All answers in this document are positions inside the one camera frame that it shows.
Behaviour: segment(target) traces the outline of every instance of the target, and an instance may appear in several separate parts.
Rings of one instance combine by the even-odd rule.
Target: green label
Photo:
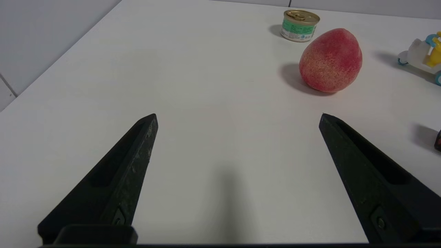
[[[288,32],[295,33],[295,34],[312,34],[314,31],[315,25],[312,26],[305,26],[297,23],[292,23],[288,20],[283,20],[283,29],[285,29]]]

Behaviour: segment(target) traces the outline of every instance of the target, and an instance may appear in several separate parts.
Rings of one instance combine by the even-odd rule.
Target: white table
[[[0,240],[37,224],[141,117],[159,131],[133,226],[139,243],[367,242],[318,129],[335,115],[441,194],[441,87],[396,66],[441,20],[332,11],[363,51],[333,95],[301,83],[308,43],[280,37],[288,8],[125,0],[0,114]]]

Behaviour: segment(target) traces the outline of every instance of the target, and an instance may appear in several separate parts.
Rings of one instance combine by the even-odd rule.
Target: gold lid
[[[284,12],[284,15],[299,23],[316,24],[320,21],[320,17],[312,12],[290,9]]]

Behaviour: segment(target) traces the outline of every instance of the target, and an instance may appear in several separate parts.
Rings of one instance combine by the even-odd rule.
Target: screw
[[[386,222],[383,220],[383,218],[378,217],[377,224],[380,229],[386,229]]]

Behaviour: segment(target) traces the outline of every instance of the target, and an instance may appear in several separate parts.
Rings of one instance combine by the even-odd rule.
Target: tile grout line
[[[6,81],[6,79],[4,79],[4,77],[1,73],[0,73],[0,79],[3,80],[6,87],[8,87],[8,89],[12,92],[12,94],[15,96],[15,98],[17,98],[18,97],[17,93],[12,89],[12,87],[9,85],[9,83]]]

